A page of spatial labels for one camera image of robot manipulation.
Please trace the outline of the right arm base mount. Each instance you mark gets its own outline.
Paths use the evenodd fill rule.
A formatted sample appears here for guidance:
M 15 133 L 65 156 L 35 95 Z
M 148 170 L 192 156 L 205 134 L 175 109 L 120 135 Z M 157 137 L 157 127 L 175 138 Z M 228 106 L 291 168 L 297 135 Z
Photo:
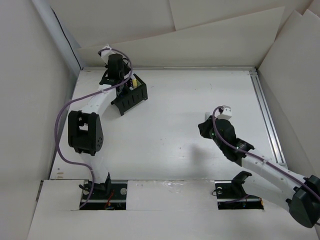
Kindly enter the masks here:
M 252 174 L 241 171 L 231 180 L 215 180 L 211 195 L 216 197 L 219 210 L 264 210 L 263 201 L 245 192 L 243 184 Z

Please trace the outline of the green cap highlighter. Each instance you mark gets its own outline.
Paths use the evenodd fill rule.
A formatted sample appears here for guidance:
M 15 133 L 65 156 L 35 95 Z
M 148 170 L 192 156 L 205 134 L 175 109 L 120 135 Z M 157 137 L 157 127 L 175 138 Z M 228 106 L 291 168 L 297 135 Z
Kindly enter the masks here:
M 204 115 L 204 120 L 207 121 L 212 114 L 210 112 L 206 112 Z

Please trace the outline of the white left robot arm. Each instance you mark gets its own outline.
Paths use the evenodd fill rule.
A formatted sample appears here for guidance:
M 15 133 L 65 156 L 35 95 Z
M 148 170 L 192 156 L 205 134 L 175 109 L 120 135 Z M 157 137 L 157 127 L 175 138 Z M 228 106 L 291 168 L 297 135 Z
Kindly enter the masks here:
M 109 105 L 117 104 L 130 90 L 127 83 L 135 79 L 130 60 L 120 53 L 108 56 L 106 71 L 99 82 L 99 91 L 81 109 L 68 114 L 68 144 L 78 154 L 95 156 L 104 143 L 100 116 Z

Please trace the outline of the orange cap highlighter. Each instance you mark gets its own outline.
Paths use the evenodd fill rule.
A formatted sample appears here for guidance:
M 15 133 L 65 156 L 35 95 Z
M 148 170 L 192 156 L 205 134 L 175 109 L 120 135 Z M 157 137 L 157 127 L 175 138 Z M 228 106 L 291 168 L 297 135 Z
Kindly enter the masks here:
M 126 82 L 126 86 L 128 88 L 133 88 L 133 80 L 132 78 L 130 77 L 129 80 Z

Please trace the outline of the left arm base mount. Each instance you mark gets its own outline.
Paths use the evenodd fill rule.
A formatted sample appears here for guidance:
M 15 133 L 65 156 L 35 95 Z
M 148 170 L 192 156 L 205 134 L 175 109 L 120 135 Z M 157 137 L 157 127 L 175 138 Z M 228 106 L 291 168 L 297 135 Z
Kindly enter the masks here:
M 127 205 L 127 181 L 111 181 L 110 190 L 94 189 L 88 202 L 80 210 L 122 211 Z

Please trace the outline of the yellow highlighter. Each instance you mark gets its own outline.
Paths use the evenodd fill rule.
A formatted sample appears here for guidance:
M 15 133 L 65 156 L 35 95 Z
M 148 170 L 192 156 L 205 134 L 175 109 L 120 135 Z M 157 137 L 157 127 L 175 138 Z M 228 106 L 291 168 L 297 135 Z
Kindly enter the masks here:
M 141 83 L 136 78 L 132 79 L 131 82 L 132 82 L 133 89 L 136 89 L 141 85 Z

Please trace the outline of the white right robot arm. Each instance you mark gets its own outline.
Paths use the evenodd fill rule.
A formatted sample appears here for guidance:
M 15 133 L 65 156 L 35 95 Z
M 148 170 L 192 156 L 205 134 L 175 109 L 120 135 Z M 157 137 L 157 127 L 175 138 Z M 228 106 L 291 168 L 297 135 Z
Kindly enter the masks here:
M 260 156 L 252 144 L 236 136 L 234 126 L 226 119 L 209 116 L 198 129 L 203 138 L 215 142 L 229 161 L 245 169 L 231 181 L 235 196 L 260 197 L 286 210 L 306 228 L 319 225 L 319 177 L 305 177 Z

